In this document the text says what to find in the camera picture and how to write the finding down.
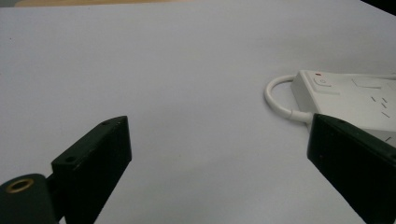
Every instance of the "white tabletop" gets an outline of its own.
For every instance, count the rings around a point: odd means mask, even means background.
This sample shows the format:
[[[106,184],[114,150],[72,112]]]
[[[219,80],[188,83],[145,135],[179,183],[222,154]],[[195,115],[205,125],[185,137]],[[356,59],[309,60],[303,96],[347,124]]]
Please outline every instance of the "white tabletop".
[[[0,182],[127,115],[134,158],[96,223],[363,223],[262,99],[300,69],[396,72],[396,17],[358,0],[0,8]],[[296,107],[289,85],[275,91]]]

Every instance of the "power outlet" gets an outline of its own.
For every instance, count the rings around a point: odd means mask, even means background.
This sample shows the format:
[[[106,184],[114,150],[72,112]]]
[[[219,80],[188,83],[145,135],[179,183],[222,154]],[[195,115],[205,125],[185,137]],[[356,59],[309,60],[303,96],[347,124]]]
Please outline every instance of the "power outlet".
[[[291,89],[300,110],[346,120],[396,147],[396,80],[302,70]]]

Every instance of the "power strip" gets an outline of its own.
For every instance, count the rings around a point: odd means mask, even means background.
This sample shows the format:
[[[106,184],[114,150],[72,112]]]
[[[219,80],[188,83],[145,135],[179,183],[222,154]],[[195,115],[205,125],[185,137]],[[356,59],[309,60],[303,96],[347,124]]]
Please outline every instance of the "power strip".
[[[379,77],[302,70],[291,89],[301,111],[343,119],[396,147],[396,80]]]

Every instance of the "brown surface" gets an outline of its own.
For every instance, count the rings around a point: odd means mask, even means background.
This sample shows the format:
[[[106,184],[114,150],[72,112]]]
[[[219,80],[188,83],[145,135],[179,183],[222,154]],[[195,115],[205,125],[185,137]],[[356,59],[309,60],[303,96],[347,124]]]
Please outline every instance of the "brown surface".
[[[182,2],[182,1],[187,1],[187,0],[23,0],[15,4],[15,7],[88,6],[88,5]]]

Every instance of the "bolt hole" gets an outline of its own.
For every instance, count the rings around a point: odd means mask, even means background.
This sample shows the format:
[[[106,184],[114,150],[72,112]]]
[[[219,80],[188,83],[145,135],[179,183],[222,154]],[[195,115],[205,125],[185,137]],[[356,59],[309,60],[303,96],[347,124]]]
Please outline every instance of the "bolt hole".
[[[75,160],[76,160],[76,157],[67,157],[65,161],[72,162],[72,161],[75,161]]]
[[[33,179],[21,179],[13,182],[8,185],[6,192],[7,193],[18,193],[23,190],[29,189],[35,181]]]

